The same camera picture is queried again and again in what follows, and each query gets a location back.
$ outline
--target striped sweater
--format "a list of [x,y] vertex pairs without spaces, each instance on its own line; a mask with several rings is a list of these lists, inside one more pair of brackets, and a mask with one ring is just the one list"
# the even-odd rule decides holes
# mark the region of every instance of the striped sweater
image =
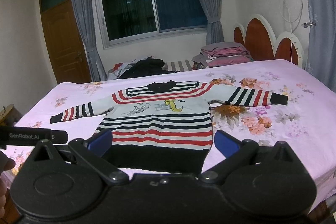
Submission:
[[287,105],[264,90],[200,82],[152,83],[71,107],[51,123],[106,114],[95,133],[110,128],[113,145],[103,156],[119,168],[200,173],[212,145],[209,103]]

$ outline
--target hand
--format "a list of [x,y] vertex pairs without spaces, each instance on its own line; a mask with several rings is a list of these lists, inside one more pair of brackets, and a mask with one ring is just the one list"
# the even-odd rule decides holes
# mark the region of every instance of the hand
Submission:
[[[10,170],[15,167],[15,161],[12,159],[8,159],[5,165],[4,171]],[[0,218],[3,218],[5,215],[5,204],[6,204],[6,194],[7,186],[5,182],[0,178]]]

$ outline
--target pile of clothes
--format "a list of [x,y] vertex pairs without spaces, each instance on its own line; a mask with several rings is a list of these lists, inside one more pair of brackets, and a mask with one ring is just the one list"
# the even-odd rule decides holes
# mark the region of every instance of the pile of clothes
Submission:
[[162,75],[179,71],[163,70],[164,61],[150,57],[134,59],[131,62],[119,63],[109,71],[109,80],[129,79],[150,75]]
[[222,42],[206,45],[193,59],[195,68],[220,67],[252,62],[250,52],[240,43]]

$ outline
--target bed sheet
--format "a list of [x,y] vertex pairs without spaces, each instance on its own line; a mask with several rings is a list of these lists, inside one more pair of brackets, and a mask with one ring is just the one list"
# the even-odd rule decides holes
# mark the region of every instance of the bed sheet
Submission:
[[[101,122],[102,115],[55,124],[50,124],[50,117],[69,107],[103,98],[124,88],[170,80],[212,82],[218,85],[271,90],[288,95],[288,106],[212,107],[214,132],[222,129],[239,140],[253,139],[259,145],[273,145],[279,140],[287,141],[317,185],[318,194],[314,207],[336,191],[336,94],[306,71],[285,60],[257,61],[82,85],[62,83],[38,102],[17,126],[66,130],[69,140],[87,139]],[[8,146],[4,151],[16,161],[13,172],[6,173],[8,185],[31,149]],[[204,162],[203,171],[224,159],[213,145]],[[125,171],[130,176],[133,173],[150,173],[133,169]]]

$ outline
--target black cuff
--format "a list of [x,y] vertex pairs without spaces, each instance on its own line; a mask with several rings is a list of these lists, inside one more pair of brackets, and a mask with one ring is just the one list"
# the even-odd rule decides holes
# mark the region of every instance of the black cuff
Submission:
[[271,95],[271,104],[272,105],[287,105],[288,103],[288,96],[281,95],[278,93],[272,93]]
[[52,117],[50,118],[50,123],[60,122],[61,119],[62,119],[62,117],[63,117],[63,113],[57,114],[57,115],[55,115],[55,116],[52,116]]

